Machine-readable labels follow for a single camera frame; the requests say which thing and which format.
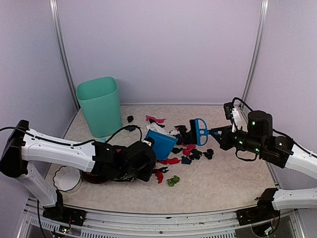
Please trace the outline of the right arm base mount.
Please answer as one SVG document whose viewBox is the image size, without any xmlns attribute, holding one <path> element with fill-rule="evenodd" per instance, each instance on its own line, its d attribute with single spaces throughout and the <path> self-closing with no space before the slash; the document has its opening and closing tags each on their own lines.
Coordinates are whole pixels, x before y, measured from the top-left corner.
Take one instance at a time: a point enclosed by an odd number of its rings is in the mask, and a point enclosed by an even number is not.
<svg viewBox="0 0 317 238">
<path fill-rule="evenodd" d="M 273 196 L 277 191 L 277 188 L 267 188 L 259 197 L 256 206 L 237 210 L 239 225 L 249 225 L 278 217 L 280 212 L 272 204 Z"/>
</svg>

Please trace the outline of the teal plastic waste bin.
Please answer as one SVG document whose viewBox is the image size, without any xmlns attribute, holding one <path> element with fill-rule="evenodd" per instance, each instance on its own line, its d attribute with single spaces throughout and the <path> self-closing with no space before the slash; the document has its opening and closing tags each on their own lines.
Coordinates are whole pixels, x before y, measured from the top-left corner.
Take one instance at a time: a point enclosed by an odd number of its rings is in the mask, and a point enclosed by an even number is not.
<svg viewBox="0 0 317 238">
<path fill-rule="evenodd" d="M 79 84 L 76 96 L 93 137 L 112 135 L 122 127 L 118 84 L 113 77 Z"/>
</svg>

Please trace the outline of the blue hand brush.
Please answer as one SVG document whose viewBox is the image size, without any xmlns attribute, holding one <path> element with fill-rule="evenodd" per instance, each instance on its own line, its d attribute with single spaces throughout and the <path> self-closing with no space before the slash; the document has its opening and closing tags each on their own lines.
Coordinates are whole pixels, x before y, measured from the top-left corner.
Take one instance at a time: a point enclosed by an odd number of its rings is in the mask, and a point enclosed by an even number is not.
<svg viewBox="0 0 317 238">
<path fill-rule="evenodd" d="M 191 119 L 190 123 L 190 141 L 192 144 L 198 146 L 204 146 L 208 142 L 208 136 L 210 131 L 208 130 L 207 124 L 203 119 Z"/>
</svg>

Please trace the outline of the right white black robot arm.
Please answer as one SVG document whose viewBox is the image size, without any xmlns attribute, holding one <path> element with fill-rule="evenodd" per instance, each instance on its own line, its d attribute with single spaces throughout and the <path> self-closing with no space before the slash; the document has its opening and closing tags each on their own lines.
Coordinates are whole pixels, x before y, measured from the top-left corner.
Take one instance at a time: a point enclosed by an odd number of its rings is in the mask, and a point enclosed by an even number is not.
<svg viewBox="0 0 317 238">
<path fill-rule="evenodd" d="M 303 148 L 291 137 L 283 133 L 274 136 L 272 116 L 263 111 L 248 113 L 247 131 L 232 130 L 231 126 L 213 128 L 210 135 L 222 150 L 235 148 L 247 151 L 256 158 L 282 169 L 298 171 L 312 178 L 317 177 L 317 155 Z M 273 210 L 309 209 L 317 207 L 317 189 L 284 190 L 267 188 L 258 199 L 253 215 L 264 220 Z"/>
</svg>

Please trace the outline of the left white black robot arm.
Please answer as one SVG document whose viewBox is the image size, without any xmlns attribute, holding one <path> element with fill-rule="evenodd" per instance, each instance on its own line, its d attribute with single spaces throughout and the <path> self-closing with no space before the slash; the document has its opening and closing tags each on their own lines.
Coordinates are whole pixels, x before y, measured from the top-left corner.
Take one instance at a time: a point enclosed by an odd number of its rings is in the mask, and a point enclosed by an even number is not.
<svg viewBox="0 0 317 238">
<path fill-rule="evenodd" d="M 48 185 L 33 162 L 68 166 L 89 173 L 95 179 L 148 182 L 154 173 L 156 155 L 153 142 L 138 140 L 130 146 L 110 145 L 94 139 L 85 142 L 47 136 L 29 128 L 27 120 L 10 127 L 0 159 L 0 171 L 19 180 L 58 220 L 69 216 L 61 193 Z"/>
</svg>

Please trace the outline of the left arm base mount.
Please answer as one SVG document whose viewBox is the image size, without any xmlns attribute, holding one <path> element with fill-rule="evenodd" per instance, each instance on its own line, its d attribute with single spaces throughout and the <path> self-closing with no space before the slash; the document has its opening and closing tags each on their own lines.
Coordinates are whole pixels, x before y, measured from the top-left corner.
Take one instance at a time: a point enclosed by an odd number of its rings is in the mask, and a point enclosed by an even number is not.
<svg viewBox="0 0 317 238">
<path fill-rule="evenodd" d="M 87 214 L 85 210 L 64 206 L 62 194 L 58 190 L 54 206 L 43 208 L 44 218 L 80 227 L 83 226 Z"/>
</svg>

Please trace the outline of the blue plastic dustpan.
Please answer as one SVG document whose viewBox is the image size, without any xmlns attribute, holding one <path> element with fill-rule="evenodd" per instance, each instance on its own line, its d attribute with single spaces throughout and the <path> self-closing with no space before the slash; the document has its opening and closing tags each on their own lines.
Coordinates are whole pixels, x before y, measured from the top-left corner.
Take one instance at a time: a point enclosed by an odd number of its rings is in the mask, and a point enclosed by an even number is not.
<svg viewBox="0 0 317 238">
<path fill-rule="evenodd" d="M 154 141 L 153 151 L 156 155 L 156 159 L 158 161 L 166 160 L 174 148 L 177 138 L 152 130 L 148 130 L 145 139 L 148 139 L 149 137 Z"/>
</svg>

